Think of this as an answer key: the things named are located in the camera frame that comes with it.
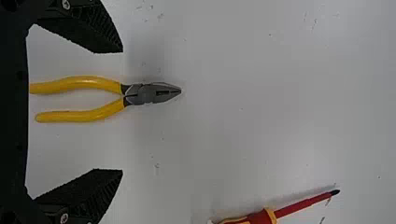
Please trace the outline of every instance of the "pliers handle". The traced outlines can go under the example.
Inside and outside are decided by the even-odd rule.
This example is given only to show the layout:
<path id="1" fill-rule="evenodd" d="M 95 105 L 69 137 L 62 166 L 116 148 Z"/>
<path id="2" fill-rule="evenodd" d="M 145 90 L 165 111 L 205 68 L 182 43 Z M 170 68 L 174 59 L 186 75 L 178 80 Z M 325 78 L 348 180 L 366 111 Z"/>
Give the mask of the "pliers handle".
<path id="1" fill-rule="evenodd" d="M 122 95 L 102 107 L 86 111 L 51 111 L 35 116 L 37 122 L 91 122 L 110 117 L 128 105 L 161 103 L 181 94 L 181 89 L 168 84 L 122 85 L 118 81 L 103 77 L 80 76 L 66 77 L 60 80 L 34 83 L 30 85 L 32 94 L 53 94 L 75 89 L 100 89 Z"/>

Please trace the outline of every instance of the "red screwdriver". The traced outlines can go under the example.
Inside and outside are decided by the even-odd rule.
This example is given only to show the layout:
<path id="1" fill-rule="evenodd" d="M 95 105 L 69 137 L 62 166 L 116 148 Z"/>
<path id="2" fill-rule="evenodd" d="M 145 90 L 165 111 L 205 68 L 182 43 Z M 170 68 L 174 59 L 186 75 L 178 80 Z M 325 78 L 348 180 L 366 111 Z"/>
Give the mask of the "red screwdriver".
<path id="1" fill-rule="evenodd" d="M 297 211 L 303 210 L 314 203 L 319 203 L 329 199 L 332 196 L 337 195 L 339 192 L 339 189 L 335 189 L 333 191 L 320 194 L 316 197 L 294 203 L 287 207 L 276 210 L 275 212 L 271 209 L 264 208 L 259 213 L 250 214 L 246 217 L 225 219 L 219 224 L 276 224 L 278 218 L 285 217 Z"/>

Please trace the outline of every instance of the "yellow grip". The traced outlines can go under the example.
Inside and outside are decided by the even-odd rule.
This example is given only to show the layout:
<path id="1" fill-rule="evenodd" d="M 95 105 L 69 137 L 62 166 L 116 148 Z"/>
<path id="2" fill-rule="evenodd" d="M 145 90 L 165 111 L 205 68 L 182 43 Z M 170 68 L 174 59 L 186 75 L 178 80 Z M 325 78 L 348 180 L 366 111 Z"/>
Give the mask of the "yellow grip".
<path id="1" fill-rule="evenodd" d="M 91 122 L 108 118 L 124 108 L 123 98 L 100 108 L 87 111 L 53 111 L 39 113 L 35 120 L 40 123 Z"/>
<path id="2" fill-rule="evenodd" d="M 66 77 L 50 82 L 33 83 L 30 85 L 30 93 L 52 94 L 86 88 L 100 89 L 122 94 L 119 82 L 103 77 L 93 76 Z"/>

